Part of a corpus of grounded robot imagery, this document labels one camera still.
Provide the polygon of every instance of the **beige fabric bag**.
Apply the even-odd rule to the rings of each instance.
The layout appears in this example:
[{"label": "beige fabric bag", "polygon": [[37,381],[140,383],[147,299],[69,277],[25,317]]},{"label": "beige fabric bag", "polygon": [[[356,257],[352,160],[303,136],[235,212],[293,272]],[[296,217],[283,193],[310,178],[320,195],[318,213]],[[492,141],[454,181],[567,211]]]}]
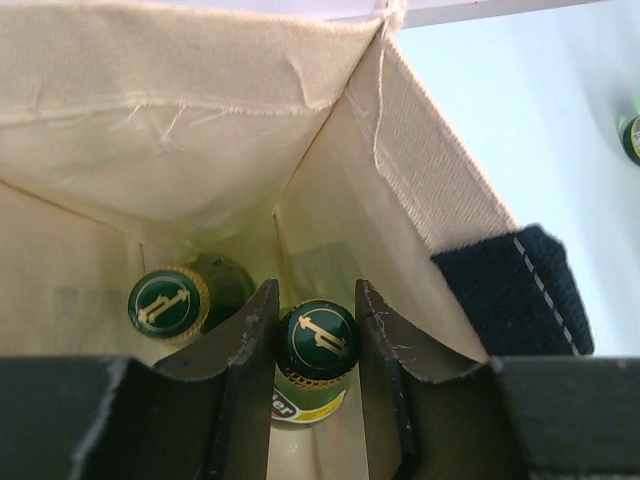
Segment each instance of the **beige fabric bag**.
[{"label": "beige fabric bag", "polygon": [[[145,269],[215,249],[283,306],[402,314],[485,352],[429,257],[515,228],[393,40],[360,25],[142,5],[0,7],[0,352],[169,353],[129,325]],[[273,430],[269,478],[366,479],[356,387]]]}]

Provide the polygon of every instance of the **canvas bag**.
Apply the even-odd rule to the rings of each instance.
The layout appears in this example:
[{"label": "canvas bag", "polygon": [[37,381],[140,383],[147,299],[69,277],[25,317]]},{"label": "canvas bag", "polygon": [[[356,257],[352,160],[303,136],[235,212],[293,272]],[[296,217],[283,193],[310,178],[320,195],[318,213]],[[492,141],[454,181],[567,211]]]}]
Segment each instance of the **canvas bag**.
[{"label": "canvas bag", "polygon": [[[278,278],[283,306],[401,314],[486,353],[433,254],[516,222],[399,52],[402,8],[358,25],[118,4],[0,7],[0,352],[126,354],[145,270],[202,250]],[[366,479],[358,382],[273,429],[269,478]]]}]

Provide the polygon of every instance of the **bottle cap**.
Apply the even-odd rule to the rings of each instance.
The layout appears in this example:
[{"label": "bottle cap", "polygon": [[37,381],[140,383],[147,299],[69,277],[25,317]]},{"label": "bottle cap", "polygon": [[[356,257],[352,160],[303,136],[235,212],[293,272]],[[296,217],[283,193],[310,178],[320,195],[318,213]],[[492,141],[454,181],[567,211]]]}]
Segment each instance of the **bottle cap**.
[{"label": "bottle cap", "polygon": [[129,295],[133,326],[158,340],[179,340],[196,333],[209,315],[209,291],[199,275],[182,267],[155,270]]},{"label": "bottle cap", "polygon": [[347,309],[327,300],[293,308],[281,323],[278,365],[305,387],[337,383],[360,356],[358,324]]}]

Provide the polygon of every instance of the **bag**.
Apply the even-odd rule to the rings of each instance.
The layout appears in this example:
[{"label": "bag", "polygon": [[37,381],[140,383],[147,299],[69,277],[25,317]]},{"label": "bag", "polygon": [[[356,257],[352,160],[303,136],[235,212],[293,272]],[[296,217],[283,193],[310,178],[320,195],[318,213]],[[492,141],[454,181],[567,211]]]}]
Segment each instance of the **bag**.
[{"label": "bag", "polygon": [[[516,228],[393,38],[358,25],[147,5],[0,7],[0,351],[125,354],[145,270],[215,249],[281,304],[353,305],[487,354],[431,256]],[[358,382],[271,436],[269,478],[366,479]]]}]

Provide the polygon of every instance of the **green bottle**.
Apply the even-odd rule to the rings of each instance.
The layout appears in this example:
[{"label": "green bottle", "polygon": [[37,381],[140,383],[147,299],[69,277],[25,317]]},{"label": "green bottle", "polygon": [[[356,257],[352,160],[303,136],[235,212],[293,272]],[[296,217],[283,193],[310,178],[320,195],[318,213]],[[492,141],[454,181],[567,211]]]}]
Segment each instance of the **green bottle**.
[{"label": "green bottle", "polygon": [[255,290],[239,263],[202,253],[142,277],[129,295],[129,319],[143,335],[184,345],[240,310]]},{"label": "green bottle", "polygon": [[629,158],[640,164],[640,115],[625,128],[622,134],[622,144]]},{"label": "green bottle", "polygon": [[348,310],[310,300],[280,321],[271,417],[309,424],[335,412],[360,356],[358,325]]}]

